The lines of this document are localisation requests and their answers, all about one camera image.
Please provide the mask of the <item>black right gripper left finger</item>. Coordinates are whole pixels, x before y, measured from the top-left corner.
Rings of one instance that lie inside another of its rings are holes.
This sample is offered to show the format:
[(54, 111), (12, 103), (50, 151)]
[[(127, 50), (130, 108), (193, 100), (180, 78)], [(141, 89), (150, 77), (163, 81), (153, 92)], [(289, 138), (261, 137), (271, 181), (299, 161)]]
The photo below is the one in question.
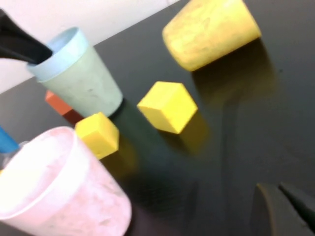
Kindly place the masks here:
[(23, 31), (4, 10), (0, 11), (0, 57), (40, 64), (53, 51)]

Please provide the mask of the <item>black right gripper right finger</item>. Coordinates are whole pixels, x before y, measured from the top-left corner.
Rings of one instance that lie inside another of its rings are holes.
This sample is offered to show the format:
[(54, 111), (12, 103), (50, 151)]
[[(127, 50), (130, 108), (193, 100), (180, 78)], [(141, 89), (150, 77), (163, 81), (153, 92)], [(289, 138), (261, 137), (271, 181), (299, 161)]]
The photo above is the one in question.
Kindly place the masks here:
[(253, 236), (313, 236), (315, 198), (290, 184), (258, 183), (252, 203), (251, 232)]

